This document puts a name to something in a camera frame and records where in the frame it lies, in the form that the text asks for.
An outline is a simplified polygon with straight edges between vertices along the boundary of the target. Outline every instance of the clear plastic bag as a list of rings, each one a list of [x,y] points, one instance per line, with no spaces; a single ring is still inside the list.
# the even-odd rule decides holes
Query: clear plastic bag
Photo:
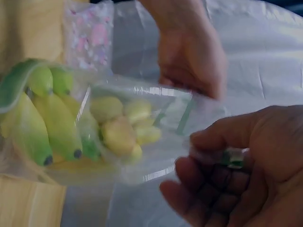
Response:
[[[0,84],[0,173],[63,185],[166,175],[188,154],[188,125],[203,129],[212,113],[226,116],[219,105],[195,113],[197,100],[207,99],[109,71],[26,60]]]
[[[64,53],[68,65],[99,71],[111,67],[114,3],[66,0],[63,18]]]

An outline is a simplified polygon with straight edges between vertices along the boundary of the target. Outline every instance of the wrist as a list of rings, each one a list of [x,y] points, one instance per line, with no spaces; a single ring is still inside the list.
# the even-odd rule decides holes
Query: wrist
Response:
[[[161,32],[208,31],[212,26],[201,0],[139,0],[155,19]]]

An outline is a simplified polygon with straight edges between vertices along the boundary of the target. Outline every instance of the wooden surface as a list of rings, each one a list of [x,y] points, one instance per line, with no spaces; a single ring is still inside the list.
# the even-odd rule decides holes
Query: wooden surface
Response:
[[[0,0],[0,75],[26,57],[62,59],[62,7],[63,0]],[[59,227],[65,192],[0,176],[0,227]]]
[[[59,227],[65,188],[0,178],[0,226]]]

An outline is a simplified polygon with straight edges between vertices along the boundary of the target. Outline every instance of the pink and white package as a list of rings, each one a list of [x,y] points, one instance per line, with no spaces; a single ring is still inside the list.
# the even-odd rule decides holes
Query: pink and white package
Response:
[[[64,11],[66,63],[76,69],[99,71],[111,67],[114,3],[67,0]]]

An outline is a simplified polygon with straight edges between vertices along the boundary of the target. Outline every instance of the hand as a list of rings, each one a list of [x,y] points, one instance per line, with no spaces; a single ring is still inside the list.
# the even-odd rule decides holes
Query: hand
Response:
[[[219,99],[227,60],[201,0],[141,0],[160,29],[159,82]]]
[[[160,190],[192,226],[303,226],[303,106],[221,119],[191,142],[199,155],[176,161],[181,183]],[[226,147],[250,149],[243,170],[204,164]]]

